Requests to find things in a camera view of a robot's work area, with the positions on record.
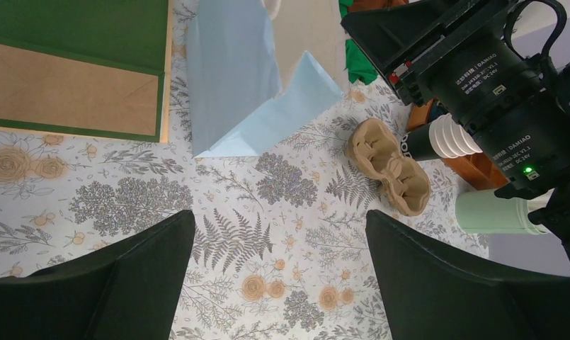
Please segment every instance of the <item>green cup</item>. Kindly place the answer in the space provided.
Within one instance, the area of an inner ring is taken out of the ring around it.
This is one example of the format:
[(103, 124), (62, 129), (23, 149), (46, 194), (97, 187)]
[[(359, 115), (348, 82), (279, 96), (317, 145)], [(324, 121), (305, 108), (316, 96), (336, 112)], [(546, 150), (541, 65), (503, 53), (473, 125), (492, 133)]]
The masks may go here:
[(495, 190), (469, 191), (455, 201), (457, 223), (470, 234), (546, 234), (528, 219), (528, 201), (497, 198)]

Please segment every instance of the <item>table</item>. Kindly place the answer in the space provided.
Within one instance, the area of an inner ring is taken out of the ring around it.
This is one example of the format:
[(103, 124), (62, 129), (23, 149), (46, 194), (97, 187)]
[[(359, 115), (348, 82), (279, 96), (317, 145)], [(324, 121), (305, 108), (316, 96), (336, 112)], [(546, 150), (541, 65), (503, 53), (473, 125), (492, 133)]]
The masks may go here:
[(468, 185), (441, 161), (421, 163), (433, 195), (410, 218), (343, 156), (366, 118), (403, 134), (409, 107), (381, 80), (353, 86), (259, 158), (192, 159), (182, 47), (191, 2), (175, 10), (168, 144), (0, 131), (0, 277), (27, 276), (192, 209), (198, 234), (171, 339), (388, 339), (367, 210), (489, 255), (485, 238), (458, 227), (454, 200)]

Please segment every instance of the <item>green cloth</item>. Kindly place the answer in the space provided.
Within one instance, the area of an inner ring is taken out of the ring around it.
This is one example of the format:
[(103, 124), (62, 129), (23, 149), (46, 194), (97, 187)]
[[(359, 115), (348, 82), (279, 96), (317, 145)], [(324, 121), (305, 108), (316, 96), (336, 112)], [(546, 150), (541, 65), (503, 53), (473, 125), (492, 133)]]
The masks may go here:
[[(353, 0), (339, 0), (339, 11), (341, 18), (347, 15), (348, 7), (353, 4)], [(378, 77), (377, 70), (370, 60), (362, 53), (362, 50), (355, 44), (355, 41), (349, 39), (345, 41), (346, 68), (349, 74), (349, 82), (355, 83), (360, 80), (368, 85)]]

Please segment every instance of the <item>floral pattern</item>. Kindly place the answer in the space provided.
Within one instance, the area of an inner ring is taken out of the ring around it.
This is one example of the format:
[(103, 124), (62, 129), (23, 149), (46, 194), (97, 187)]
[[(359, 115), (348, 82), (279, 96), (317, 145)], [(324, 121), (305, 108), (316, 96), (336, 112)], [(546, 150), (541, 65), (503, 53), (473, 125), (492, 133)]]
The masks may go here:
[(410, 109), (381, 80), (354, 85), (259, 157), (194, 159), (183, 46), (195, 3), (178, 0), (174, 11), (168, 144), (0, 131), (0, 277), (28, 276), (191, 209), (195, 243), (171, 339), (390, 339), (366, 211), (486, 257), (486, 238), (455, 221), (454, 199), (468, 185), (441, 161), (422, 162), (431, 200), (404, 217), (343, 156), (366, 118), (404, 133)]

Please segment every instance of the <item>floral tablecloth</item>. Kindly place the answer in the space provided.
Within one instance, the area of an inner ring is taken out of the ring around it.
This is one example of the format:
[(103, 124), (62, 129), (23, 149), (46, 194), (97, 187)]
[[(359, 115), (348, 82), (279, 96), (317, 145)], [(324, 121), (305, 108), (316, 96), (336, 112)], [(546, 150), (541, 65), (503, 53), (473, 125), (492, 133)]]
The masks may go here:
[(455, 222), (454, 199), (468, 185), (442, 162), (422, 163), (433, 195), (408, 218), (343, 156), (366, 118), (403, 133), (409, 108), (382, 81), (353, 86), (260, 157), (192, 158), (183, 41), (194, 12), (177, 1), (168, 144), (0, 131), (0, 277), (27, 276), (192, 209), (198, 233), (171, 339), (387, 339), (368, 209), (488, 256), (485, 240)]

